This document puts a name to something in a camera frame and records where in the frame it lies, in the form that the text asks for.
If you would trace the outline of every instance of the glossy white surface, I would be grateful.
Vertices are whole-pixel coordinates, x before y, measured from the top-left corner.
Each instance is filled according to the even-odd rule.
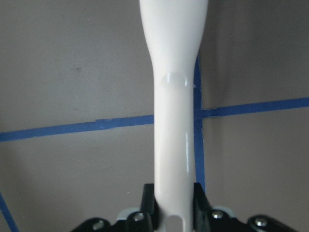
[[[193,230],[193,73],[207,0],[140,0],[154,70],[154,192],[165,231],[169,216]]]

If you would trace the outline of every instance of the metal bolt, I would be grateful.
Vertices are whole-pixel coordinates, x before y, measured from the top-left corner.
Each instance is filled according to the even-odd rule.
[[[265,227],[265,226],[267,225],[266,219],[264,219],[264,218],[262,218],[262,217],[256,218],[254,222],[255,222],[255,224],[256,224],[257,226],[260,226],[260,227]]]
[[[143,213],[136,213],[133,217],[135,221],[142,221],[144,219],[144,214]]]
[[[212,217],[215,218],[215,219],[221,219],[221,218],[223,218],[223,216],[224,216],[224,214],[221,210],[215,210],[212,213]]]
[[[92,229],[94,231],[97,231],[99,229],[102,229],[104,227],[104,221],[100,220],[98,222],[96,222],[95,224],[92,225]]]

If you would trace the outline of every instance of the blue tape strip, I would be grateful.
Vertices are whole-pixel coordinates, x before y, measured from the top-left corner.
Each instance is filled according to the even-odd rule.
[[[35,128],[21,131],[17,130],[17,131],[3,132],[0,133],[0,142],[42,137],[47,135],[67,134],[67,133],[75,133],[83,131],[107,130],[117,127],[128,127],[128,126],[145,125],[153,123],[154,123],[153,115],[103,119],[103,120],[96,120],[95,122],[85,122],[85,123],[53,126],[53,127]]]
[[[197,57],[194,68],[194,155],[196,179],[205,191],[205,167],[204,167],[204,140],[203,140],[203,119],[199,116],[202,109],[201,73],[199,58]]]
[[[251,103],[244,105],[234,105],[219,107],[215,109],[206,109],[199,112],[199,117],[220,117],[220,116],[231,116],[231,115],[241,115],[241,114],[250,114],[274,110],[286,110],[286,109],[295,109],[309,107],[309,98],[298,98],[298,99],[289,99],[281,101],[269,101],[261,103]]]
[[[9,211],[8,206],[6,205],[4,198],[2,196],[2,194],[0,193],[0,210],[4,216],[4,219],[6,220],[6,222],[8,223],[8,226],[11,229],[11,232],[19,232],[18,227],[15,224],[15,221]]]

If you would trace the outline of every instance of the screw head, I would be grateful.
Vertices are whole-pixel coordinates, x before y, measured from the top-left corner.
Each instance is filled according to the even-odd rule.
[[[104,221],[100,220],[92,225],[94,231],[100,230],[104,227]]]
[[[254,222],[259,227],[265,227],[267,225],[266,219],[262,217],[257,217]]]
[[[224,216],[224,214],[223,214],[223,212],[221,210],[215,210],[212,213],[212,217],[214,219],[221,219],[221,218],[223,218],[223,216]]]
[[[134,221],[142,221],[144,219],[144,214],[143,213],[136,213],[133,216]]]

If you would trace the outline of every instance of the white plastic object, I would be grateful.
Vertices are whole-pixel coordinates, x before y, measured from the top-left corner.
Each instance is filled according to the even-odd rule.
[[[154,194],[165,231],[180,216],[193,231],[193,75],[208,0],[140,0],[154,70]]]

